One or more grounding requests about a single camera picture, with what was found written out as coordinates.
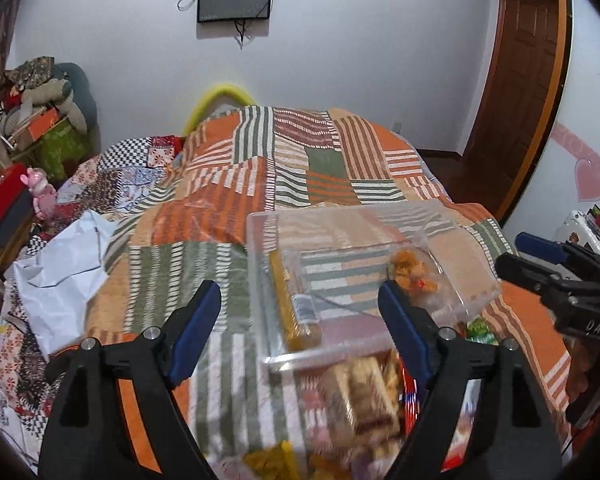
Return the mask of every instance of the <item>pink stuffed toy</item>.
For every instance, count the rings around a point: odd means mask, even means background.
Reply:
[[[27,168],[27,174],[21,175],[20,180],[29,188],[33,195],[33,210],[39,220],[53,218],[56,209],[56,189],[46,179],[45,170]]]

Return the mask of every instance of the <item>wooden floor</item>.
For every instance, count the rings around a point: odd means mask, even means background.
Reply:
[[[495,215],[500,199],[490,188],[489,179],[475,174],[460,155],[424,151],[421,156],[454,202],[477,202]]]

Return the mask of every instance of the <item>clear plastic container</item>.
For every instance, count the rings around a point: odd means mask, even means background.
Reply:
[[[271,370],[288,370],[391,349],[394,343],[378,311],[378,288],[394,277],[390,263],[405,254],[416,256],[426,269],[414,272],[411,283],[429,287],[410,297],[439,326],[478,316],[500,295],[500,285],[479,243],[452,216],[436,200],[321,204],[249,215],[250,305],[258,357]],[[282,271],[278,266],[274,272],[275,261],[284,262]],[[425,281],[419,283],[421,274]],[[313,336],[298,349],[290,337],[306,333],[307,310],[315,313],[318,326],[308,327]]]

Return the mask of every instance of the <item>striped bedspread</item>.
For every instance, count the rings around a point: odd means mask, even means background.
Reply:
[[[107,250],[109,278],[91,301],[87,330],[104,343],[130,338],[161,325],[204,279],[218,283],[218,322],[192,378],[176,391],[191,431],[210,455],[233,456],[285,439],[302,456],[308,426],[313,431],[316,424],[315,413],[299,401],[299,377],[256,365],[244,248],[249,213],[323,202],[439,200],[489,264],[511,250],[484,208],[448,200],[405,140],[344,110],[236,110],[201,124],[167,173],[123,215]],[[456,258],[456,265],[462,261]],[[502,288],[502,297],[482,314],[499,337],[520,341],[561,424],[569,365],[562,339],[534,295],[507,283]],[[16,396],[3,389],[8,404]],[[155,467],[128,384],[122,392],[136,453]],[[35,430],[26,429],[33,456],[46,422],[40,410],[35,416]]]

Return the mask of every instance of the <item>bed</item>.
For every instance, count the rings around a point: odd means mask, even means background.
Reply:
[[[175,395],[209,456],[238,456],[281,440],[304,456],[307,424],[315,423],[302,400],[305,381],[256,366],[244,249],[249,213],[439,200],[491,266],[513,250],[483,207],[449,200],[403,138],[345,110],[240,108],[205,121],[176,156],[178,149],[174,137],[131,139],[85,162],[59,191],[60,219],[32,239],[27,255],[87,208],[119,222],[107,248],[109,277],[86,320],[86,333],[103,344],[161,325],[204,279],[218,283],[218,322]],[[508,283],[502,291],[482,316],[498,338],[520,341],[565,436],[568,352],[534,295]],[[44,380],[45,363],[12,282],[2,314],[19,322],[0,326],[0,428],[35,468],[59,383]],[[121,392],[136,455],[156,468],[130,385],[122,383]]]

